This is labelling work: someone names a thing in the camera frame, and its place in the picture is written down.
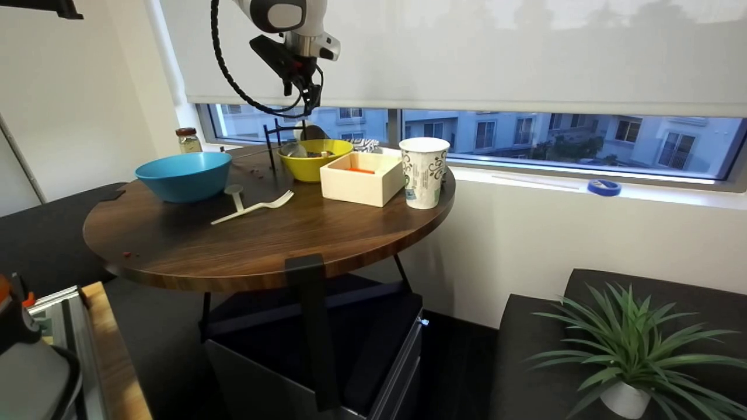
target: robotic arm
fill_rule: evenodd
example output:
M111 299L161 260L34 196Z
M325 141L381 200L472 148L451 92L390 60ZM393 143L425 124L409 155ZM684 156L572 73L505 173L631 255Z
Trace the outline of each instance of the robotic arm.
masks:
M325 32L326 0L235 0L235 5L263 32L283 36L275 43L267 36L250 45L283 79L284 95L299 88L306 114L319 106L323 84L313 81L318 58L335 60L339 40Z

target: black cable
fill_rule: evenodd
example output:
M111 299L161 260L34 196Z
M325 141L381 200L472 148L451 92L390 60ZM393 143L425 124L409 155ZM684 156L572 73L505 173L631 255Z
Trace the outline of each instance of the black cable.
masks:
M235 79L232 78L232 73L229 73L229 67L226 67L222 47L219 47L216 10L219 10L219 0L212 0L212 3L209 3L209 40L212 40L212 52L214 52L216 67L219 67L219 73L225 75L225 79L232 84L232 88L234 88L243 101L248 101L253 107L257 107L257 110L262 110L262 113L267 113L267 114L275 114L275 117L283 117L283 120L303 120L303 117L309 117L310 110L303 110L303 114L284 114L284 113L295 110L295 107L302 103L302 99L303 99L302 92L299 92L299 99L296 99L291 106L274 110L274 107L267 107L267 106L257 103L253 95L248 95L248 93L235 84Z
M319 73L319 87L325 87L325 70L319 65L316 70Z

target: white mug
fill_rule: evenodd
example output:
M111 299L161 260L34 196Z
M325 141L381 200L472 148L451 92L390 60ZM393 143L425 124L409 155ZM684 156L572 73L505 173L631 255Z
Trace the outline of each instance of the white mug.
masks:
M447 148L440 138L407 138L398 143L407 206L415 211L438 206Z

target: blue bowl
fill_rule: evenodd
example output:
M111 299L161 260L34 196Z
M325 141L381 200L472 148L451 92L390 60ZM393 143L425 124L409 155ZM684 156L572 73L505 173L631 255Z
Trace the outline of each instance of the blue bowl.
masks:
M196 203L225 192L232 155L196 151L150 162L135 171L161 200Z

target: yellow bowl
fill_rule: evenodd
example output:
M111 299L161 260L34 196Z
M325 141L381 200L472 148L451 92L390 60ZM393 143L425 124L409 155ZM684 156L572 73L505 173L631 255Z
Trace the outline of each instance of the yellow bowl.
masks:
M319 168L330 162L349 155L347 141L302 141L309 156L283 155L283 163L299 182L319 182Z

